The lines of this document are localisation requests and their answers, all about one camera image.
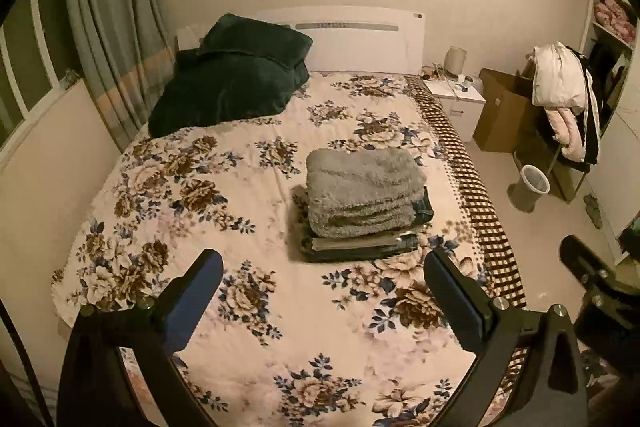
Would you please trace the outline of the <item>dark green pillow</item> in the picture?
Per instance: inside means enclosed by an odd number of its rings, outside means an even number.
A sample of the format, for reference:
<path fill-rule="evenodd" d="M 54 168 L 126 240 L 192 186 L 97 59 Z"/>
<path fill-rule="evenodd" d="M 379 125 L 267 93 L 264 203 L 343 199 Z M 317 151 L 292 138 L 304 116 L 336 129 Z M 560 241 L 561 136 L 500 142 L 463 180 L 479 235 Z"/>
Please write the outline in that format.
<path fill-rule="evenodd" d="M 195 49 L 176 55 L 175 76 L 148 121 L 161 138 L 183 128 L 282 113 L 309 78 L 312 39 L 283 25 L 224 14 Z"/>

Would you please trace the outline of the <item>cream folded garment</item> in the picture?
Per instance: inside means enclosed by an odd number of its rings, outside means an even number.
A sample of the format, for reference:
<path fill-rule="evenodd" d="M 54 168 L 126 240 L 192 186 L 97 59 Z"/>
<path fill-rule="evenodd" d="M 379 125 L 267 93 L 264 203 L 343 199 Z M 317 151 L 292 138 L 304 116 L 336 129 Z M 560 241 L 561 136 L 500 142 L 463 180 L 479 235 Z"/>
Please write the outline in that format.
<path fill-rule="evenodd" d="M 351 239 L 322 239 L 322 237 L 314 237 L 311 241 L 311 248 L 314 251 L 344 251 L 344 249 L 349 251 L 349 249 L 401 246 L 416 243 L 417 240 L 416 233 L 378 234 L 352 237 Z"/>

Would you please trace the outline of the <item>floral cream bed blanket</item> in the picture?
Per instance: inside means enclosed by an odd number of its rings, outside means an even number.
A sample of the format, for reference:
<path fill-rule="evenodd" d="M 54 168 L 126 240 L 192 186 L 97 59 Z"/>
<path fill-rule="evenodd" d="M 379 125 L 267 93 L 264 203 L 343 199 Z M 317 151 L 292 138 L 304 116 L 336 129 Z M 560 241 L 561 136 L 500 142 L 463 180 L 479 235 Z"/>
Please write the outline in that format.
<path fill-rule="evenodd" d="M 306 159 L 318 148 L 406 150 L 434 217 L 414 251 L 311 263 Z M 523 306 L 511 245 L 442 104 L 416 77 L 314 74 L 277 116 L 141 131 L 90 206 L 58 317 L 155 296 L 206 248 L 224 278 L 175 361 L 221 426 L 425 426 L 470 367 L 424 283 L 442 247 L 491 296 Z"/>

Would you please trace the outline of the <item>white nightstand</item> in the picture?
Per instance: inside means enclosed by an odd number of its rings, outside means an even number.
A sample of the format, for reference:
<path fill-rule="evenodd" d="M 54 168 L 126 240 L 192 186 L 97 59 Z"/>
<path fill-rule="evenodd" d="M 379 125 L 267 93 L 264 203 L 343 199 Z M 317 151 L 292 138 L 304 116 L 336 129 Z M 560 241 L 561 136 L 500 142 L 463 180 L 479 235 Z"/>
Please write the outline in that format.
<path fill-rule="evenodd" d="M 472 84 L 446 80 L 425 80 L 427 90 L 439 101 L 460 139 L 471 142 L 483 113 L 485 99 Z"/>

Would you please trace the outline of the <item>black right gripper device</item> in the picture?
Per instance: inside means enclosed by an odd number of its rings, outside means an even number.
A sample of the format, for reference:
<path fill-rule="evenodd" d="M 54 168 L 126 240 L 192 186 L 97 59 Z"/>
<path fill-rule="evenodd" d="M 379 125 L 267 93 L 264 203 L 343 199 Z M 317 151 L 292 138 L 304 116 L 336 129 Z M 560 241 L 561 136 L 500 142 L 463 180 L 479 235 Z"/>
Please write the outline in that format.
<path fill-rule="evenodd" d="M 639 372 L 639 289 L 615 273 L 575 235 L 560 244 L 560 259 L 585 289 L 574 329 L 620 373 Z"/>

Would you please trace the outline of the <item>white table lamp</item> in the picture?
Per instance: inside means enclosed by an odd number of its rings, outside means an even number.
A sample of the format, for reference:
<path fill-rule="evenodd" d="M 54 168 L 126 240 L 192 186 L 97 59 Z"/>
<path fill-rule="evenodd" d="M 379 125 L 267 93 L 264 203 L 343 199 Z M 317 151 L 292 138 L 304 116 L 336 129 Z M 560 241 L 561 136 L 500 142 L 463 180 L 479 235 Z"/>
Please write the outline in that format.
<path fill-rule="evenodd" d="M 450 46 L 445 55 L 444 69 L 449 78 L 457 78 L 463 72 L 463 67 L 468 52 L 458 46 Z"/>

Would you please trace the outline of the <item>white bed headboard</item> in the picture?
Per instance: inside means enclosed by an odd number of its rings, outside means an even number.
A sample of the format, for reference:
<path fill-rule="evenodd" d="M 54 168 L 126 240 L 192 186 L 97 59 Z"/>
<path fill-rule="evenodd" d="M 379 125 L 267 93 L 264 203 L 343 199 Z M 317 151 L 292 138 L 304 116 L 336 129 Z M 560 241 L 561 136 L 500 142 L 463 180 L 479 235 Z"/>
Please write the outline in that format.
<path fill-rule="evenodd" d="M 255 17 L 310 37 L 305 63 L 311 72 L 416 75 L 423 65 L 425 18 L 420 12 L 321 5 L 263 10 Z"/>

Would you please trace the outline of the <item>brown cardboard box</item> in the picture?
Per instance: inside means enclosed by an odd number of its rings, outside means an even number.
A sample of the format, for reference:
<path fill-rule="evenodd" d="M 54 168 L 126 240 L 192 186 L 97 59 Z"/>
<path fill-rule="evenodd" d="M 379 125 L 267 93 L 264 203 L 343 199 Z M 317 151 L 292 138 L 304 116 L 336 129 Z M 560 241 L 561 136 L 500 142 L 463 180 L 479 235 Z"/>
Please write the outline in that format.
<path fill-rule="evenodd" d="M 483 68 L 485 105 L 473 139 L 484 152 L 513 153 L 533 129 L 539 108 L 533 106 L 533 80 Z"/>

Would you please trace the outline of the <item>white trash bin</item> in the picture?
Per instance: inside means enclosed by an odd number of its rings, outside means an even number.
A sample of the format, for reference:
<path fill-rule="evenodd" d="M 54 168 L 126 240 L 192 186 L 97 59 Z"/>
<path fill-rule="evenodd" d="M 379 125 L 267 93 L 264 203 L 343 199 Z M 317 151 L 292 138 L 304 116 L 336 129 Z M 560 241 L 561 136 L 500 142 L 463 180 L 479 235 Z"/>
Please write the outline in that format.
<path fill-rule="evenodd" d="M 533 165 L 524 165 L 520 172 L 520 179 L 515 183 L 512 202 L 518 210 L 531 213 L 542 196 L 550 191 L 547 176 Z"/>

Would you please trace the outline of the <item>white shelf unit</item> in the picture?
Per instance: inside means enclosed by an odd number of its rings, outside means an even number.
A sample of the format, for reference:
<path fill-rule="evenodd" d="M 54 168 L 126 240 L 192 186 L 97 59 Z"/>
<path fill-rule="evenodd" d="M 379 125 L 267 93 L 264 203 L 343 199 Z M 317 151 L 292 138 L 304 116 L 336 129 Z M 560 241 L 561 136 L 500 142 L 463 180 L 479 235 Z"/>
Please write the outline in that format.
<path fill-rule="evenodd" d="M 589 185 L 616 265 L 629 261 L 620 234 L 639 213 L 639 19 L 628 0 L 589 0 L 580 50 L 602 96 L 600 156 Z"/>

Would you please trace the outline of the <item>grey fluffy fleece pants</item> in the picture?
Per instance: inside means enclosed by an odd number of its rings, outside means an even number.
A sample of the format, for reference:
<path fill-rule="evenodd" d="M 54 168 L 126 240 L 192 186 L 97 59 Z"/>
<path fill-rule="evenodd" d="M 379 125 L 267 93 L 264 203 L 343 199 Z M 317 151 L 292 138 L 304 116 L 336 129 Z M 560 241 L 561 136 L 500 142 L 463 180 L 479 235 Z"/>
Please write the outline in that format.
<path fill-rule="evenodd" d="M 408 228 L 426 176 L 399 148 L 329 150 L 307 156 L 308 220 L 314 234 L 350 239 Z"/>

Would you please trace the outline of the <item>grey green curtain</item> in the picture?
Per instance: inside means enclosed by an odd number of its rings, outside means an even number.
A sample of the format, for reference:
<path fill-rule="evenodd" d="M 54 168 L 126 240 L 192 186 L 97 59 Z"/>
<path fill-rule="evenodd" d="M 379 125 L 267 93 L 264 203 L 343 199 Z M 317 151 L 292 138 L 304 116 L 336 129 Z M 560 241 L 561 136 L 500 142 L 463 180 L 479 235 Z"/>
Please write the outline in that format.
<path fill-rule="evenodd" d="M 91 98 L 119 150 L 148 122 L 174 73 L 158 0 L 66 0 Z"/>

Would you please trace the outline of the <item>dark green folded garment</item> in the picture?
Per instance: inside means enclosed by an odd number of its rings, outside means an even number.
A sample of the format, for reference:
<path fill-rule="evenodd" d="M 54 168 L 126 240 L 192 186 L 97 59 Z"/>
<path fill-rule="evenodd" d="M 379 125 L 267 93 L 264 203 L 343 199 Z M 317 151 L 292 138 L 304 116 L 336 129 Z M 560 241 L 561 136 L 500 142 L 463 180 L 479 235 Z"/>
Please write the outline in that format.
<path fill-rule="evenodd" d="M 376 259 L 383 259 L 393 257 L 400 254 L 411 253 L 419 247 L 419 235 L 426 230 L 426 226 L 431 223 L 434 217 L 434 210 L 432 208 L 430 199 L 428 198 L 427 187 L 424 187 L 424 195 L 419 202 L 415 202 L 412 205 L 414 213 L 414 221 L 408 229 L 388 230 L 381 233 L 369 234 L 402 234 L 402 233 L 416 233 L 418 240 L 416 243 L 404 244 L 401 246 L 392 247 L 378 247 L 378 248 L 361 248 L 361 249 L 349 249 L 349 251 L 314 251 L 311 248 L 311 241 L 315 236 L 309 228 L 307 218 L 304 218 L 303 223 L 297 234 L 291 233 L 290 242 L 296 245 L 296 251 L 299 253 L 299 257 L 306 262 L 347 262 L 347 261 L 373 261 Z"/>

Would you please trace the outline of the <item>white jacket on rack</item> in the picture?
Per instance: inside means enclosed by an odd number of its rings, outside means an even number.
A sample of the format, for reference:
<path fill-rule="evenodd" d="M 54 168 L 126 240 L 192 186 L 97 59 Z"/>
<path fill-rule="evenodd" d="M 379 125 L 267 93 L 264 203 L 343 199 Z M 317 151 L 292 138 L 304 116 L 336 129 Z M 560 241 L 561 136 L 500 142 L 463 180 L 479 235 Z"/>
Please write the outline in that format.
<path fill-rule="evenodd" d="M 562 156 L 573 164 L 596 165 L 600 156 L 600 104 L 587 59 L 562 42 L 535 46 L 533 106 L 541 107 Z"/>

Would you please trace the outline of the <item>window frame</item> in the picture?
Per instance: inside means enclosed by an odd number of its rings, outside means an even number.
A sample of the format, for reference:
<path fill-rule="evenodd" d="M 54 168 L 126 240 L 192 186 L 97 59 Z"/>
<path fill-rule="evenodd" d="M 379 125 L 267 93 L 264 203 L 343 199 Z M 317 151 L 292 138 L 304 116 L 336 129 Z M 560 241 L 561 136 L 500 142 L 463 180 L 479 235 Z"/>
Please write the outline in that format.
<path fill-rule="evenodd" d="M 1 160 L 73 86 L 81 66 L 65 0 L 16 0 L 1 25 Z"/>

